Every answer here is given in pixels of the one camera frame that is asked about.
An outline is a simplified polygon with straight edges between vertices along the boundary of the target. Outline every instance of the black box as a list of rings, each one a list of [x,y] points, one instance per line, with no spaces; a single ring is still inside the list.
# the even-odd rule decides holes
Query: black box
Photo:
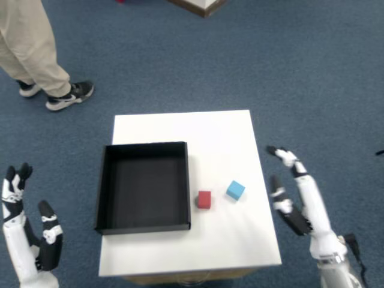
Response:
[[[106,146],[96,213],[102,235],[190,229],[187,143]]]

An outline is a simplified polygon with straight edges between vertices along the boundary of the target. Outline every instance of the red cube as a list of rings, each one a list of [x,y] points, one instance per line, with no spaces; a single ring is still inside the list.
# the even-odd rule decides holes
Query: red cube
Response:
[[[209,209],[211,207],[211,192],[199,191],[199,199],[197,201],[197,207],[200,209]]]

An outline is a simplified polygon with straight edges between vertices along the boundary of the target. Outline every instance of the black cable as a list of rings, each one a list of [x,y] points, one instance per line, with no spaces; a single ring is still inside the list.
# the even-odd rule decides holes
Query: black cable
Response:
[[[352,250],[353,255],[355,255],[356,261],[361,267],[361,271],[360,271],[361,280],[363,281],[365,287],[368,288],[368,284],[365,279],[365,272],[367,271],[367,267],[365,267],[365,265],[363,264],[360,258],[359,244],[358,244],[358,241],[356,240],[355,234],[351,233],[351,234],[345,235],[344,240],[348,244],[349,248]]]

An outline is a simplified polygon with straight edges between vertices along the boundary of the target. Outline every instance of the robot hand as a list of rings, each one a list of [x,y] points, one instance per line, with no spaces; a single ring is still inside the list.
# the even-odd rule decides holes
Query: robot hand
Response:
[[[57,288],[58,281],[49,271],[56,268],[62,248],[62,229],[46,201],[38,208],[43,222],[43,237],[35,237],[23,208],[23,192],[32,167],[23,164],[16,171],[8,168],[2,186],[3,231],[13,266],[25,288]]]
[[[291,169],[302,200],[302,212],[286,196],[283,186],[276,176],[272,179],[274,209],[284,221],[298,234],[311,235],[310,252],[317,260],[344,259],[347,247],[332,231],[323,199],[313,177],[309,175],[301,161],[290,151],[269,146],[267,151],[277,156]]]

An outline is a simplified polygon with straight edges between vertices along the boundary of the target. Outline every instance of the blue cube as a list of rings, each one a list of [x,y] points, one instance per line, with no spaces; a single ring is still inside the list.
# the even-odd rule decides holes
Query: blue cube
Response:
[[[245,187],[236,181],[232,181],[229,185],[227,194],[234,198],[235,200],[239,200],[240,196],[243,194]]]

